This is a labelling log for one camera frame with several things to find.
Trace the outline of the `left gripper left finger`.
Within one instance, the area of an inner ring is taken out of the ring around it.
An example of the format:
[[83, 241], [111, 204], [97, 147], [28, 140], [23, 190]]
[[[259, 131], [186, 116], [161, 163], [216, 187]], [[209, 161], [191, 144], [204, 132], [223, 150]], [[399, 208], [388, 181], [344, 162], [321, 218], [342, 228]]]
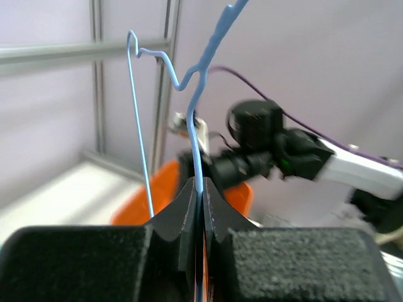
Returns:
[[197, 191], [187, 180], [177, 196], [144, 225], [143, 288], [172, 282], [178, 289], [195, 286]]

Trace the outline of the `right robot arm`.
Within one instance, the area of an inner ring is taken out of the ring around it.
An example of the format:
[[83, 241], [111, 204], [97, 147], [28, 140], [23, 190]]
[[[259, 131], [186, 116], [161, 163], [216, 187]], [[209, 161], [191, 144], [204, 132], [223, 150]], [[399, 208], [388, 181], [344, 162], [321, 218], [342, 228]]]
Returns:
[[207, 124], [195, 119], [203, 173], [221, 191], [273, 168], [282, 177], [327, 179], [347, 184], [349, 199], [363, 221], [381, 235], [402, 230], [402, 169], [384, 159], [370, 159], [305, 128], [285, 128], [283, 110], [270, 99], [250, 99], [227, 113], [227, 129], [236, 141], [217, 155], [208, 150]]

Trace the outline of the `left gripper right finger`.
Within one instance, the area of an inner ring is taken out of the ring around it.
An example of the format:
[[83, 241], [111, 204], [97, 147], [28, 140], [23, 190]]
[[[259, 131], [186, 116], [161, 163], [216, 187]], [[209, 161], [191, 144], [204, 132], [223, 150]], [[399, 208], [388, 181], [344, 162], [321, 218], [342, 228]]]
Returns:
[[204, 178], [203, 222], [207, 289], [239, 289], [259, 267], [261, 230]]

